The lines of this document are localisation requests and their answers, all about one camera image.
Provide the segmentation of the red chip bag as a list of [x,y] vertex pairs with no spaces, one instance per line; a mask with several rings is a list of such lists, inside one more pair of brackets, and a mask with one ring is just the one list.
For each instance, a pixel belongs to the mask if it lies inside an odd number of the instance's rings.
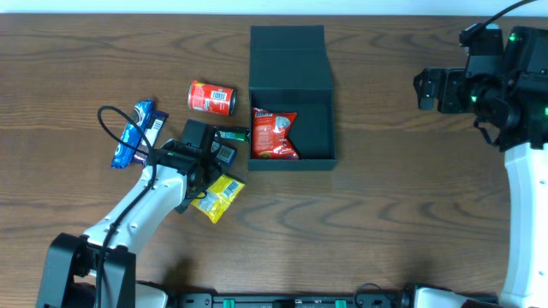
[[289,141],[296,112],[271,112],[254,108],[252,112],[252,158],[298,160],[299,154]]

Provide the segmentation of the red soda can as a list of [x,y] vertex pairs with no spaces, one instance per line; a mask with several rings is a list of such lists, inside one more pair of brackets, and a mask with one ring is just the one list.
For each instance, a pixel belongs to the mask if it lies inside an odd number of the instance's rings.
[[225,86],[194,80],[188,91],[188,108],[221,116],[232,116],[236,105],[236,91]]

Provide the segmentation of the yellow snack bag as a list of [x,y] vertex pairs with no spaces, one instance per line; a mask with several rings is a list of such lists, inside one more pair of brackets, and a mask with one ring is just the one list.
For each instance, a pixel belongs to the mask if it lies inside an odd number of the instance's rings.
[[212,223],[217,223],[244,187],[244,183],[222,175],[195,198],[191,205],[208,216]]

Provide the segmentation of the black gift box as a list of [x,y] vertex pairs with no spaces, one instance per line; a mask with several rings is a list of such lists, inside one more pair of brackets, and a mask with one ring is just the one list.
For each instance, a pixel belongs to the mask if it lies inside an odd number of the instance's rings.
[[252,26],[250,108],[295,112],[297,160],[250,157],[250,171],[327,171],[337,164],[335,87],[322,26]]

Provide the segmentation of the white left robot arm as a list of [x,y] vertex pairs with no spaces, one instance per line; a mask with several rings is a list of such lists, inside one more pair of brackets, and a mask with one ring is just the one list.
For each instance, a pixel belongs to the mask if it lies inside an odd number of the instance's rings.
[[225,173],[216,130],[186,127],[181,140],[153,149],[140,179],[115,208],[84,234],[59,234],[50,244],[38,307],[170,307],[161,287],[136,279],[136,259],[161,222]]

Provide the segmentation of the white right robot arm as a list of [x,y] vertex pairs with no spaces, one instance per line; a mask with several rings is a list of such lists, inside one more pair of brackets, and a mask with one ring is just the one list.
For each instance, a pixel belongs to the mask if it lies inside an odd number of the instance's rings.
[[498,306],[547,305],[547,32],[493,20],[459,34],[463,68],[414,77],[421,110],[471,113],[488,145],[504,154],[510,189],[509,263]]

